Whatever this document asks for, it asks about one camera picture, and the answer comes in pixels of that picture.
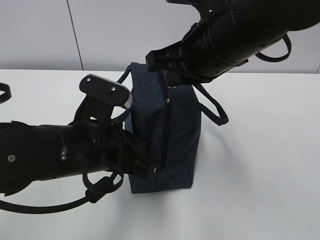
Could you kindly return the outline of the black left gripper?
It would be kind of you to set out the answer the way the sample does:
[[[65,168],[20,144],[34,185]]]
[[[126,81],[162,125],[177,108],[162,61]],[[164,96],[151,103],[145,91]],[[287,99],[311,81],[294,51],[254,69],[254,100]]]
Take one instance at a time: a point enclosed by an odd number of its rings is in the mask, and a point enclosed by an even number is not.
[[[118,173],[149,179],[157,171],[157,164],[150,153],[148,140],[114,124],[108,129],[107,147],[100,161]]]

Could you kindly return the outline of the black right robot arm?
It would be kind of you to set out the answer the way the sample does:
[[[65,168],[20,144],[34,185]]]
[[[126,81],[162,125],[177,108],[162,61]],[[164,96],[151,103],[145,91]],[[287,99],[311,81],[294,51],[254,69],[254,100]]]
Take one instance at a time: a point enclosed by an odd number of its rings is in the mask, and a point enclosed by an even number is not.
[[[317,0],[184,0],[200,14],[182,40],[146,55],[150,72],[165,70],[171,86],[209,83],[252,56],[283,61],[262,51],[288,32],[320,22]]]

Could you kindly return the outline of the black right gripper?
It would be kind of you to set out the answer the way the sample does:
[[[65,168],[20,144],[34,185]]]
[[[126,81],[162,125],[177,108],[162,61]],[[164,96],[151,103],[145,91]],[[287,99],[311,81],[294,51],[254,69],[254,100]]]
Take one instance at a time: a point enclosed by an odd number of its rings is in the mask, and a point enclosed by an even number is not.
[[[208,24],[195,23],[182,40],[150,51],[145,60],[149,72],[167,71],[168,84],[210,83],[225,73],[225,65],[215,59],[210,46]]]

